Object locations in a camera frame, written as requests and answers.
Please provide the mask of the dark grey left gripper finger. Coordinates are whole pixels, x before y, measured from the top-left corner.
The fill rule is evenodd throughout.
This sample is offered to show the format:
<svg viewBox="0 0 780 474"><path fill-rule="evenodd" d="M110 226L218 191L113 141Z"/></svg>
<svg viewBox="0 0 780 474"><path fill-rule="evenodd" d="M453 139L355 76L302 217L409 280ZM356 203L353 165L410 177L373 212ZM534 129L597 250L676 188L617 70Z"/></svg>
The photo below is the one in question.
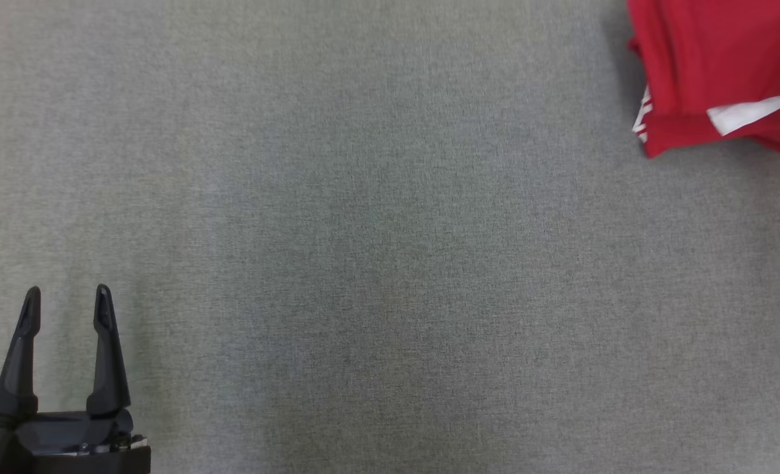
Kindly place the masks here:
<svg viewBox="0 0 780 474"><path fill-rule="evenodd" d="M104 284L97 286L93 327L97 333L97 357L86 411L91 416L113 416L128 408L131 399L112 293Z"/></svg>
<svg viewBox="0 0 780 474"><path fill-rule="evenodd" d="M23 423L38 413L34 391L34 340L41 327L41 292L25 295L0 375L0 423Z"/></svg>

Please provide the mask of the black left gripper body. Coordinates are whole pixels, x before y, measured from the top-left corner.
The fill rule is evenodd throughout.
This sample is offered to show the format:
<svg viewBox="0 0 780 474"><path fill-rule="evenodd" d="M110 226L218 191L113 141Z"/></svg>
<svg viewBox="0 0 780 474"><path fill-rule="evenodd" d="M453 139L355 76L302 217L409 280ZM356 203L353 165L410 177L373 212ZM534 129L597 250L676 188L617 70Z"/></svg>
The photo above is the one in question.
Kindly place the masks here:
<svg viewBox="0 0 780 474"><path fill-rule="evenodd" d="M148 439L127 409L0 414L0 473L149 473Z"/></svg>

